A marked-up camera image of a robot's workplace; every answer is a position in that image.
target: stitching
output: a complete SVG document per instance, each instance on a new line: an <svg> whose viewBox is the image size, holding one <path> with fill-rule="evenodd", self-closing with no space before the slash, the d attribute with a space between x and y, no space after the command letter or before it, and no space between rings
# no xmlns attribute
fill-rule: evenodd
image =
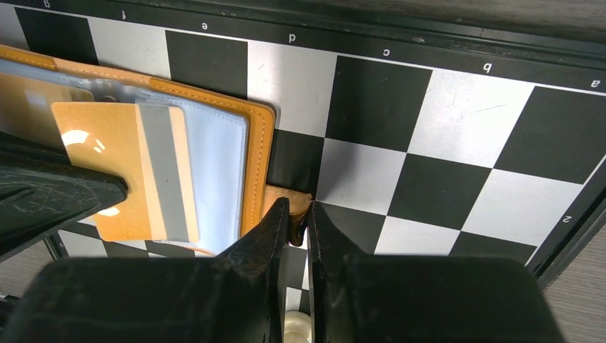
<svg viewBox="0 0 606 343"><path fill-rule="evenodd" d="M0 56L7 57L9 59L15 59L17 61L24 61L24 62L27 62L27 63L30 63L30 64L36 64L36 65L39 65L39 66L56 67L56 66L53 66L51 64L45 64L45 63L41 63L41 62L38 62L38 61L33 61L31 59L22 59L22 58L17 57L17 56L7 55L7 54L3 54L3 53L0 53ZM117 75L112 75L112 74L105 74L105 73L99 73L99 72L96 72L96 71L88 71L88 70L75 69L75 68L70 68L70 67L63 67L63 69L67 69L67 70L71 70L71 71L78 71L78 72L87 73L87 74L95 74L95 75L101 75L101 76L108 76L108 77L111 77L113 79L122 79L122 80L133 81L133 82L136 82L136 83L141 83L140 80L131 79L131 78L124 77L124 76L117 76ZM209 99L209 98L205 98L203 96L197 96L195 94L190 94L190 93L187 93L187 92L178 91L176 89L168 89L166 87L160 87L160 86L156 86L156 85L153 85L153 84L147 84L147 86L149 86L151 88L155 88L155 89L163 89L165 91L170 91L170 92L174 92L174 93L178 93L178 94L183 94L183 95L191 96L191 97L193 97L195 99L201 99L203 101L212 102L214 104L220 104L220 105L223 105L223 106L231 107L233 109L239 109L241 111L246 111L246 112L248 112L250 114L256 114L258 117L261 118L261 121L262 121L262 123L261 123L261 146L259 148L259 158L257 159L257 170L256 170L255 175L254 175L254 192L253 192L253 197L252 197L252 213L251 213L251 218L250 218L250 224L251 224L251 227L252 227L252 225L254 224L254 206L257 203L257 185L259 184L259 169L261 168L261 155L262 155L262 152L263 152L263 145L264 145L264 141L265 141L265 117L262 116L259 112L253 111L251 109L247 109L247 108L244 108L244 107L238 107L238 106L231 105L231 104L226 104L224 102L212 100L212 99Z"/></svg>
<svg viewBox="0 0 606 343"><path fill-rule="evenodd" d="M31 63L31 64L37 64L39 66L49 66L51 68L56 67L56 66L54 66L52 64L41 63L41 62L38 62L38 61L33 61L31 59L22 59L21 57L7 55L7 54L2 54L2 53L0 53L0 56L7 57L9 59L16 59L17 61L23 61L23 62L28 62L28 63Z"/></svg>

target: black plastic part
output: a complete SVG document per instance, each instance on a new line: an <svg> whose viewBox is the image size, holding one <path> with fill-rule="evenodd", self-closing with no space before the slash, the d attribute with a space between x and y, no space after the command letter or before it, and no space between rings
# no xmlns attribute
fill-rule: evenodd
<svg viewBox="0 0 606 343"><path fill-rule="evenodd" d="M53 261L68 256L67 252L61 252L61 247L57 244L57 238L59 238L59 234L55 233L45 239L42 239L42 242L44 242L44 245L49 250L49 254L51 255Z"/></svg>
<svg viewBox="0 0 606 343"><path fill-rule="evenodd" d="M545 263L535 271L539 275L538 283L542 289L548 288L577 258L580 252L606 224L606 190L600 195L601 202L585 213L562 243L553 251Z"/></svg>
<svg viewBox="0 0 606 343"><path fill-rule="evenodd" d="M15 309L15 304L15 299L0 299L0 337L2 337L6 323Z"/></svg>
<svg viewBox="0 0 606 343"><path fill-rule="evenodd" d="M2 342L281 342L288 213L279 199L215 258L53 262Z"/></svg>
<svg viewBox="0 0 606 343"><path fill-rule="evenodd" d="M0 262L125 199L120 177L72 166L60 151L0 132Z"/></svg>
<svg viewBox="0 0 606 343"><path fill-rule="evenodd" d="M309 215L316 343L564 341L517 262L368 255L320 205Z"/></svg>

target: gray surface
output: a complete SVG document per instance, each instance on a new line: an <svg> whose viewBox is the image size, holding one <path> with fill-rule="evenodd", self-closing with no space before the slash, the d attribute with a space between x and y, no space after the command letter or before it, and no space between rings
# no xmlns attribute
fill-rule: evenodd
<svg viewBox="0 0 606 343"><path fill-rule="evenodd" d="M307 1L389 11L490 29L582 41L606 41L606 1L603 0Z"/></svg>
<svg viewBox="0 0 606 343"><path fill-rule="evenodd" d="M606 342L606 229L546 292L569 342Z"/></svg>
<svg viewBox="0 0 606 343"><path fill-rule="evenodd" d="M168 241L189 242L169 107L139 105Z"/></svg>
<svg viewBox="0 0 606 343"><path fill-rule="evenodd" d="M53 259L43 242L0 263L0 294L21 297L30 282Z"/></svg>

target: white square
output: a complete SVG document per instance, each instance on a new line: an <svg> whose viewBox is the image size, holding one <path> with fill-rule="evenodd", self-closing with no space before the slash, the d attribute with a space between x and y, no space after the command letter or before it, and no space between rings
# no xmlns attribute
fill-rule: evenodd
<svg viewBox="0 0 606 343"><path fill-rule="evenodd" d="M375 254L448 255L458 230L387 217Z"/></svg>
<svg viewBox="0 0 606 343"><path fill-rule="evenodd" d="M13 5L0 4L0 44L29 50Z"/></svg>
<svg viewBox="0 0 606 343"><path fill-rule="evenodd" d="M102 66L170 79L164 29L109 19L88 20L96 57Z"/></svg>
<svg viewBox="0 0 606 343"><path fill-rule="evenodd" d="M387 214L406 153L324 140L316 200Z"/></svg>
<svg viewBox="0 0 606 343"><path fill-rule="evenodd" d="M199 252L197 250L194 250L194 256L195 257L206 257L206 258L213 257L212 255L205 254L204 252Z"/></svg>
<svg viewBox="0 0 606 343"><path fill-rule="evenodd" d="M309 291L309 255L305 257L305 270L303 271L303 285L301 289Z"/></svg>
<svg viewBox="0 0 606 343"><path fill-rule="evenodd" d="M86 217L84 219L80 219L78 223L90 225L92 227L96 227L96 221L94 220L94 216Z"/></svg>
<svg viewBox="0 0 606 343"><path fill-rule="evenodd" d="M105 246L100 239L59 231L65 250L70 257L107 257Z"/></svg>
<svg viewBox="0 0 606 343"><path fill-rule="evenodd" d="M582 188L493 169L462 231L538 247Z"/></svg>
<svg viewBox="0 0 606 343"><path fill-rule="evenodd" d="M492 168L534 86L435 70L408 152Z"/></svg>
<svg viewBox="0 0 606 343"><path fill-rule="evenodd" d="M251 41L248 97L276 110L276 128L323 137L336 65L332 52Z"/></svg>
<svg viewBox="0 0 606 343"><path fill-rule="evenodd" d="M286 287L286 309L288 311L299 311L301 304L301 289Z"/></svg>

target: white chess piece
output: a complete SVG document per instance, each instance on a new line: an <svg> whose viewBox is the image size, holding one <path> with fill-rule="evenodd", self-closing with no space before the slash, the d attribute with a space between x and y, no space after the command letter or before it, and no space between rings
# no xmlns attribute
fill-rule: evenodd
<svg viewBox="0 0 606 343"><path fill-rule="evenodd" d="M311 342L312 318L302 312L287 312L284 316L284 343Z"/></svg>

